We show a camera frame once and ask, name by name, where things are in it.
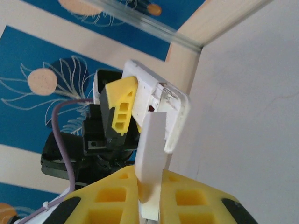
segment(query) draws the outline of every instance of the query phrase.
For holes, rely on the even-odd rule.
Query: rectangular hole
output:
[[[125,126],[125,123],[123,123],[123,122],[116,122],[115,123],[115,127],[118,130],[122,130],[124,126]]]
[[[98,192],[95,202],[124,202],[126,197],[125,188],[104,188]]]
[[[177,190],[178,206],[207,205],[204,195],[199,190]]]
[[[181,224],[216,224],[212,213],[181,213]]]
[[[129,103],[121,103],[120,111],[128,111],[128,109],[129,109]]]
[[[127,115],[126,115],[126,114],[119,114],[119,115],[117,116],[117,119],[118,119],[118,120],[126,120],[126,119],[127,119]]]
[[[119,224],[122,216],[121,208],[93,209],[89,211],[89,224]]]

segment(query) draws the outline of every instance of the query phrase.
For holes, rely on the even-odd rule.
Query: purple cable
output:
[[[70,104],[84,103],[84,102],[93,102],[93,99],[68,100],[68,101],[65,101],[65,102],[62,102],[62,103],[58,104],[52,112],[53,133],[54,133],[54,137],[55,137],[57,146],[59,148],[60,154],[61,154],[62,159],[64,161],[65,168],[66,168],[69,180],[70,180],[70,189],[69,189],[69,192],[66,193],[64,196],[56,199],[53,202],[50,202],[49,205],[48,205],[49,208],[61,203],[69,193],[73,192],[75,190],[75,182],[76,182],[73,166],[71,164],[71,160],[69,158],[69,155],[67,154],[67,151],[66,151],[66,148],[65,148],[65,145],[64,145],[64,141],[63,141],[63,139],[61,137],[61,134],[60,134],[60,130],[59,130],[59,126],[58,126],[58,113],[59,113],[59,110],[61,109],[61,107],[64,107],[64,106],[70,105]],[[35,212],[30,214],[29,216],[26,216],[25,218],[23,218],[20,222],[18,222],[18,224],[25,224],[27,221],[34,218],[35,216],[37,216],[38,214],[42,213],[45,210],[46,210],[45,207],[41,207],[40,209],[36,210]]]

